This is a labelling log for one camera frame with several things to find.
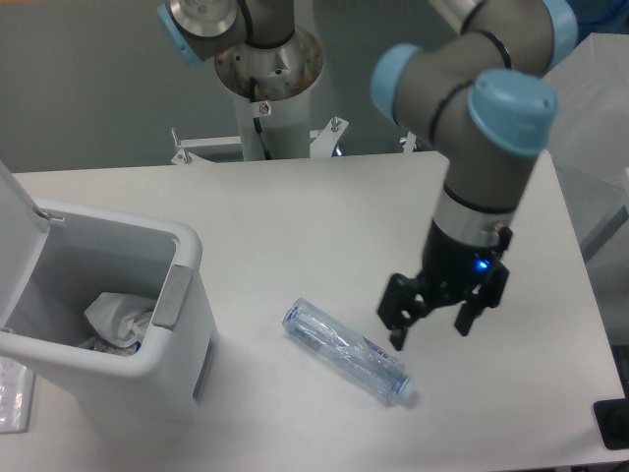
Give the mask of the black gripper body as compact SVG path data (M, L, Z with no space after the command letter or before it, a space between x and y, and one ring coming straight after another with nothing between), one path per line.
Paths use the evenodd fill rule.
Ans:
M511 236L512 231L505 229L497 244L471 246L451 238L433 222L418 274L425 310L431 312L468 301L476 288L480 290L482 306L497 307L509 275L501 259Z

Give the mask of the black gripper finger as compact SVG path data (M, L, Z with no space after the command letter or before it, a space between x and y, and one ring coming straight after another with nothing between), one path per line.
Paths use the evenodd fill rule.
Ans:
M427 315L424 303L424 282L401 273L390 276L383 291L377 314L389 330L389 341L402 351L409 328Z
M462 336L470 333L474 321L485 308L494 309L500 304L509 274L509 269L503 263L498 263L478 291L465 300L454 324Z

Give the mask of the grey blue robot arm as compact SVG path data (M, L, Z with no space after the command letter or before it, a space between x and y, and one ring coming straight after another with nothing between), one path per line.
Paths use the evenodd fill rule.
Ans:
M543 74L578 36L564 1L438 1L435 8L456 38L432 52L396 45L371 78L375 107L448 160L421 270L393 274L377 309L396 349L436 309L458 306L455 326L467 335L499 305L511 222L557 111ZM269 128L273 106L316 79L294 3L165 1L157 14L184 61L229 69L226 86L245 100L253 132L244 153L280 158Z

